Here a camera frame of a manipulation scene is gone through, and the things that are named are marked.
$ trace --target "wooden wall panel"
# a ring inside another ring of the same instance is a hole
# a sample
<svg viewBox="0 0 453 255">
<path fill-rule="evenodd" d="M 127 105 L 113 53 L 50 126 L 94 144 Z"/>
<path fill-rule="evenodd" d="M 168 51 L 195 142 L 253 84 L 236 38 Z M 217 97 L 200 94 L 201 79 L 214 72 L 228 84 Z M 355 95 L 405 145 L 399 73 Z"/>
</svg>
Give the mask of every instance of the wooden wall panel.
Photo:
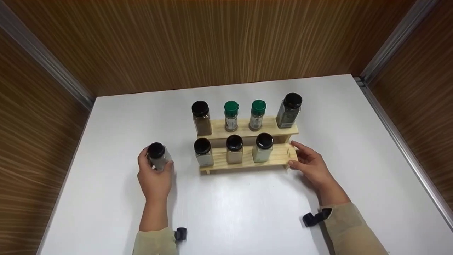
<svg viewBox="0 0 453 255">
<path fill-rule="evenodd" d="M 0 29 L 0 254 L 36 254 L 88 111 Z"/>
<path fill-rule="evenodd" d="M 414 0 L 6 0 L 95 96 L 359 75 Z"/>
<path fill-rule="evenodd" d="M 453 209 L 453 1 L 440 0 L 372 91 Z"/>
</svg>

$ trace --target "tiered spice rack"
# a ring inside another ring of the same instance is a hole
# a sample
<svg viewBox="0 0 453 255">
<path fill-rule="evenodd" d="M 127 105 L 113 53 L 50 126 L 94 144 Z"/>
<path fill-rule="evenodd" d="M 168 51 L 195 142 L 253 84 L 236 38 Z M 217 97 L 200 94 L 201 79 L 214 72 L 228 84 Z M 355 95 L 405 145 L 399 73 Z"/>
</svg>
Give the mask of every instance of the tiered spice rack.
<svg viewBox="0 0 453 255">
<path fill-rule="evenodd" d="M 259 131 L 251 131 L 249 129 L 249 119 L 238 119 L 238 128 L 235 132 L 225 130 L 225 120 L 211 120 L 212 134 L 208 136 L 197 136 L 198 138 L 207 138 L 212 145 L 212 155 L 214 157 L 214 165 L 210 167 L 200 167 L 200 171 L 210 174 L 212 170 L 225 169 L 240 169 L 261 166 L 283 166 L 287 169 L 289 160 L 297 160 L 297 155 L 294 147 L 289 144 L 291 135 L 299 134 L 297 125 L 294 124 L 290 128 L 279 128 L 275 117 L 266 116 L 263 118 L 263 126 Z M 260 133 L 269 133 L 274 138 L 274 145 L 269 160 L 266 162 L 255 163 L 252 157 L 252 147 L 256 136 Z M 226 140 L 228 136 L 236 134 L 244 140 L 243 158 L 240 164 L 227 163 Z"/>
</svg>

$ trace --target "hand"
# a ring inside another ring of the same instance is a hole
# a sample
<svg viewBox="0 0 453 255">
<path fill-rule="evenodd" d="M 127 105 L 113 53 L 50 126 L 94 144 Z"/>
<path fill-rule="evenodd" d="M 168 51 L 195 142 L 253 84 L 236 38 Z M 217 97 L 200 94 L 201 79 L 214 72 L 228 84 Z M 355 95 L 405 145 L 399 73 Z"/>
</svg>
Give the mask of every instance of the hand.
<svg viewBox="0 0 453 255">
<path fill-rule="evenodd" d="M 158 172 L 152 168 L 146 158 L 146 151 L 143 149 L 138 157 L 140 187 L 145 195 L 147 203 L 167 203 L 172 183 L 173 161 L 167 162 L 164 170 Z"/>
<path fill-rule="evenodd" d="M 291 144 L 299 149 L 296 152 L 299 161 L 290 160 L 288 164 L 301 171 L 313 184 L 321 198 L 321 205 L 341 205 L 351 202 L 346 192 L 330 174 L 321 154 L 301 143 L 291 141 Z"/>
<path fill-rule="evenodd" d="M 319 190 L 335 183 L 335 179 L 330 174 L 323 157 L 319 153 L 295 141 L 291 141 L 291 144 L 299 149 L 296 151 L 299 161 L 290 160 L 288 164 L 292 168 L 301 171 L 315 189 Z"/>
</svg>

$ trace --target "glass spice jar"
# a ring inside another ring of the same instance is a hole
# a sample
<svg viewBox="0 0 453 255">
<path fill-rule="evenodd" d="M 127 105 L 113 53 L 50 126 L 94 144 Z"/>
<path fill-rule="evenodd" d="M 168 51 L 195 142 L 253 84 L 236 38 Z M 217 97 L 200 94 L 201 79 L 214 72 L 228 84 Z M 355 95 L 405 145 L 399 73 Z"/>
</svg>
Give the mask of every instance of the glass spice jar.
<svg viewBox="0 0 453 255">
<path fill-rule="evenodd" d="M 198 138 L 193 143 L 195 156 L 197 157 L 198 164 L 201 167 L 208 167 L 214 165 L 214 157 L 211 152 L 211 143 L 206 138 Z"/>
<path fill-rule="evenodd" d="M 277 114 L 277 126 L 279 128 L 290 128 L 296 121 L 299 114 L 300 106 L 302 105 L 302 97 L 297 93 L 289 93 L 285 96 L 280 105 Z"/>
<path fill-rule="evenodd" d="M 149 164 L 151 166 L 154 165 L 157 171 L 164 170 L 165 164 L 171 160 L 167 148 L 159 142 L 154 142 L 148 146 L 146 157 L 148 158 Z"/>
<path fill-rule="evenodd" d="M 230 135 L 226 139 L 226 162 L 228 164 L 242 163 L 242 138 L 238 135 Z"/>
<path fill-rule="evenodd" d="M 272 152 L 274 139 L 268 133 L 261 133 L 256 137 L 255 145 L 252 147 L 252 157 L 255 163 L 266 162 Z"/>
<path fill-rule="evenodd" d="M 209 118 L 209 107 L 205 101 L 196 101 L 192 104 L 193 123 L 198 136 L 212 134 L 211 120 Z"/>
<path fill-rule="evenodd" d="M 252 109 L 250 114 L 249 129 L 251 131 L 258 131 L 263 125 L 263 117 L 266 111 L 266 102 L 257 99 L 252 103 Z"/>
<path fill-rule="evenodd" d="M 225 130 L 234 132 L 237 130 L 237 115 L 239 113 L 239 104 L 235 101 L 228 101 L 223 106 L 225 109 Z"/>
</svg>

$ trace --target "green cap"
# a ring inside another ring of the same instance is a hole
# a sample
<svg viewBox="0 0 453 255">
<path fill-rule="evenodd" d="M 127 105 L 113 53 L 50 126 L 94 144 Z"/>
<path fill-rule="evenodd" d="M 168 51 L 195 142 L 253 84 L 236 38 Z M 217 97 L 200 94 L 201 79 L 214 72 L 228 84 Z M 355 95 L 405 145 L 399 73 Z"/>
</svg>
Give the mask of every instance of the green cap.
<svg viewBox="0 0 453 255">
<path fill-rule="evenodd" d="M 257 99 L 252 103 L 252 114 L 254 115 L 264 115 L 266 111 L 266 102 L 261 99 Z"/>
<path fill-rule="evenodd" d="M 228 101 L 223 106 L 225 109 L 225 116 L 234 117 L 237 115 L 237 111 L 239 110 L 239 104 L 234 101 Z"/>
</svg>

